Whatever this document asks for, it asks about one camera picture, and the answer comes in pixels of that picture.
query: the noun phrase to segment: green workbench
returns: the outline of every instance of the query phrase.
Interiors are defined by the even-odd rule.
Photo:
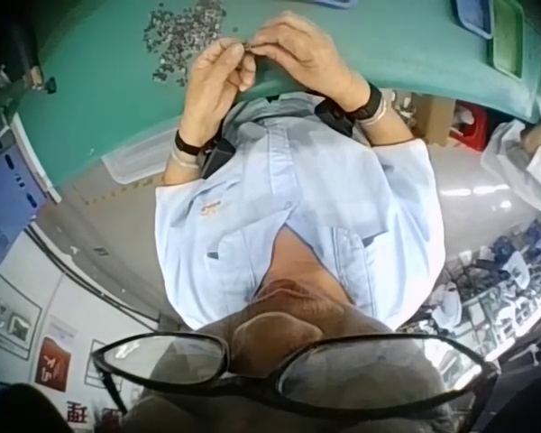
[[[174,78],[152,81],[159,54],[149,54],[142,42],[149,11],[159,1],[107,0],[84,11],[50,47],[43,68],[56,78],[58,92],[29,92],[19,113],[54,185],[113,149],[172,127],[180,115],[184,88]],[[161,2],[175,12],[194,4]],[[541,36],[529,25],[521,80],[490,66],[488,42],[458,24],[449,0],[362,0],[352,11],[299,1],[226,0],[223,34],[248,38],[285,9],[329,31],[348,62],[380,87],[464,99],[528,121],[541,116]],[[269,70],[246,97],[293,88]]]

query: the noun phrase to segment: cardboard box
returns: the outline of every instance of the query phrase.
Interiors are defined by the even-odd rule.
[[[413,95],[417,125],[413,134],[428,144],[447,145],[453,122],[455,99],[432,95]]]

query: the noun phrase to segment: light blue shirt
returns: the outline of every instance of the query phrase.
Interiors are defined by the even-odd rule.
[[[156,190],[166,293],[197,329],[247,306],[290,226],[356,308],[391,328],[409,319],[445,261],[435,175],[420,140],[371,148],[323,124],[305,93],[238,104],[236,155],[207,180]]]

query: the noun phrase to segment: black wristband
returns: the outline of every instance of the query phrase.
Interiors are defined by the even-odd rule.
[[[346,115],[349,119],[361,122],[363,120],[371,120],[377,115],[382,102],[382,93],[379,88],[374,86],[371,82],[369,82],[369,89],[371,90],[369,100],[359,109],[347,113]]]
[[[184,140],[180,137],[179,131],[177,130],[176,135],[174,136],[174,143],[177,145],[177,149],[181,152],[188,153],[192,156],[197,156],[200,153],[201,147],[196,147],[191,144],[185,143]]]

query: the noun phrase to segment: black eyeglass frame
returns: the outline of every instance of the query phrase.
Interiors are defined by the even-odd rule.
[[[173,337],[185,337],[193,338],[196,340],[208,340],[219,344],[222,349],[221,363],[213,376],[203,382],[192,383],[186,385],[167,383],[154,381],[152,379],[145,379],[140,376],[130,374],[117,367],[112,366],[105,360],[105,353],[120,345],[124,345],[134,340],[139,340],[152,336],[173,336]],[[471,379],[461,390],[445,392],[441,395],[425,399],[422,401],[416,401],[413,403],[402,404],[391,408],[381,409],[333,409],[324,408],[319,406],[312,406],[299,401],[293,401],[283,396],[278,391],[279,381],[284,372],[289,366],[296,362],[297,359],[308,351],[317,349],[324,345],[352,343],[352,342],[365,342],[365,341],[377,341],[377,340],[400,340],[400,339],[421,339],[421,340],[438,340],[442,341],[456,350],[467,355],[472,361],[481,367],[481,372]],[[431,410],[436,406],[440,406],[449,401],[453,401],[457,398],[464,396],[467,393],[473,392],[477,389],[482,390],[480,392],[480,398],[475,399],[475,403],[470,410],[470,416],[466,420],[465,424],[472,424],[481,414],[484,406],[491,395],[495,382],[499,376],[498,368],[491,363],[485,361],[482,356],[475,353],[472,349],[453,341],[443,336],[432,336],[429,334],[373,334],[368,336],[343,336],[337,338],[329,338],[321,340],[310,345],[306,345],[287,359],[285,359],[281,365],[275,369],[269,376],[265,378],[249,378],[242,376],[233,376],[230,378],[220,379],[221,376],[228,372],[230,366],[230,350],[228,344],[219,337],[208,336],[197,333],[184,333],[184,332],[151,332],[146,334],[140,334],[137,336],[129,336],[125,339],[116,341],[110,345],[106,345],[97,349],[91,354],[95,368],[98,370],[102,377],[103,384],[110,393],[111,398],[115,402],[117,408],[126,414],[128,409],[124,405],[120,392],[116,389],[115,383],[112,379],[112,374],[124,377],[126,380],[144,386],[150,390],[156,392],[172,393],[178,395],[188,396],[201,396],[201,397],[219,397],[223,395],[235,395],[242,396],[260,403],[269,405],[279,410],[285,410],[288,412],[296,413],[298,415],[308,416],[315,419],[329,419],[329,420],[341,420],[341,421],[367,421],[377,419],[388,419],[406,416],[416,416],[418,413],[425,413],[427,410]]]

